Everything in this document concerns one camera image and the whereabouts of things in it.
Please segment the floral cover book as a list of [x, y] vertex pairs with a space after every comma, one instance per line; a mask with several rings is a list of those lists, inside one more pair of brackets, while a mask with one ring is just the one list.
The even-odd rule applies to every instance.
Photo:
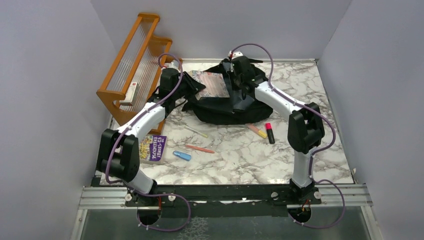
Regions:
[[188, 72], [188, 74], [194, 80], [205, 86], [205, 89], [201, 90], [195, 95], [197, 100], [200, 100], [201, 98], [230, 97], [224, 77], [221, 73], [191, 70]]

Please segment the black backpack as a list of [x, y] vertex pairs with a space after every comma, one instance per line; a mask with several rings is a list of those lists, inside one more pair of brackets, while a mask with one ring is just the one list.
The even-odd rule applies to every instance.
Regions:
[[263, 121], [270, 117], [273, 109], [250, 96], [242, 98], [241, 90], [234, 90], [229, 60], [205, 70], [206, 73], [221, 74], [229, 97], [190, 98], [182, 107], [183, 112], [193, 112], [202, 122], [213, 125], [244, 125]]

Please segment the purple treehouse book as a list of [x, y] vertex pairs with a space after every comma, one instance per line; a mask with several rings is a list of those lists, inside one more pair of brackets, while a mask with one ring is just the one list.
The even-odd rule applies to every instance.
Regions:
[[161, 164], [164, 160], [167, 139], [168, 138], [163, 135], [146, 135], [139, 144], [140, 162]]

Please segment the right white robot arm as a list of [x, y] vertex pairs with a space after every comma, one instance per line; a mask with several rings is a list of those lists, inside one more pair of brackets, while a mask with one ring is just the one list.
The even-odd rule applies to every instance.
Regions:
[[288, 122], [287, 140], [294, 150], [294, 169], [289, 181], [289, 199], [300, 204], [313, 191], [315, 184], [312, 174], [313, 153], [325, 136], [319, 106], [305, 104], [278, 91], [267, 78], [255, 72], [246, 56], [230, 58], [230, 72], [234, 75], [232, 84], [243, 95], [252, 97], [279, 113]]

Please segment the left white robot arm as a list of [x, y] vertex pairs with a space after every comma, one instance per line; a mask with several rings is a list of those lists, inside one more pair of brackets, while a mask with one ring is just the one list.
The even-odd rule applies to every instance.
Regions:
[[96, 170], [104, 173], [110, 184], [111, 177], [125, 183], [144, 205], [155, 203], [157, 182], [140, 170], [141, 142], [176, 108], [177, 100], [189, 100], [205, 88], [185, 71], [163, 68], [159, 86], [143, 109], [118, 129], [101, 134]]

